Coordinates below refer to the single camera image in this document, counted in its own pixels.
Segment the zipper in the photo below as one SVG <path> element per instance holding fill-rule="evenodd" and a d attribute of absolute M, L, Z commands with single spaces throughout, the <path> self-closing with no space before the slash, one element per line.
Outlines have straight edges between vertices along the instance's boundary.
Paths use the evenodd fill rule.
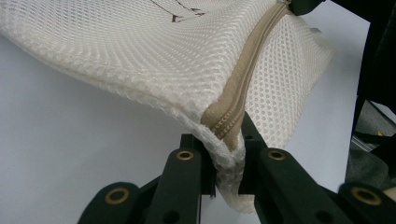
<path fill-rule="evenodd" d="M 229 150 L 237 147 L 237 135 L 245 115 L 248 86 L 260 56 L 262 46 L 276 24 L 286 15 L 290 0 L 276 3 L 259 20 L 247 38 L 242 53 L 219 100 L 210 105 L 201 118 Z"/>

